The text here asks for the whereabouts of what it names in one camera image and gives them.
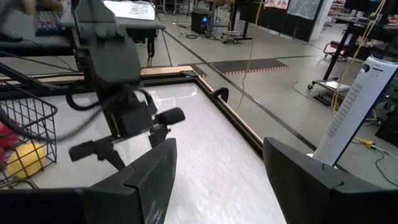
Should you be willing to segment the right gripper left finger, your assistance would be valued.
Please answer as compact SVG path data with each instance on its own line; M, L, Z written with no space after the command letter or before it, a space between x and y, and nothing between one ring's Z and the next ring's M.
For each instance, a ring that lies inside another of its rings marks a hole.
M168 138L90 187L1 191L1 223L163 223L177 143Z

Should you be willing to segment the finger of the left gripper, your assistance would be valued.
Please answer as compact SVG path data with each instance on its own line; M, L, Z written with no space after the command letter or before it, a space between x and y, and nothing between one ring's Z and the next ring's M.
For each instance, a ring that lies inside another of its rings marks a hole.
M168 126L185 120L185 114L179 107L171 108L157 114L154 118L154 125L150 128L149 142L155 147L165 141L170 129Z
M125 168L118 151L114 149L113 142L116 138L102 138L96 141L83 142L69 149L69 156L73 162L86 158L92 154L97 156L99 161L108 161L117 170Z

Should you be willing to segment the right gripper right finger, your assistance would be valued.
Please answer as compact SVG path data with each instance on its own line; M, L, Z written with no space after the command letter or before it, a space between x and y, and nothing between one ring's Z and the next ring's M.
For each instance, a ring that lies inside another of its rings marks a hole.
M267 176L287 223L397 224L397 190L335 169L264 138Z

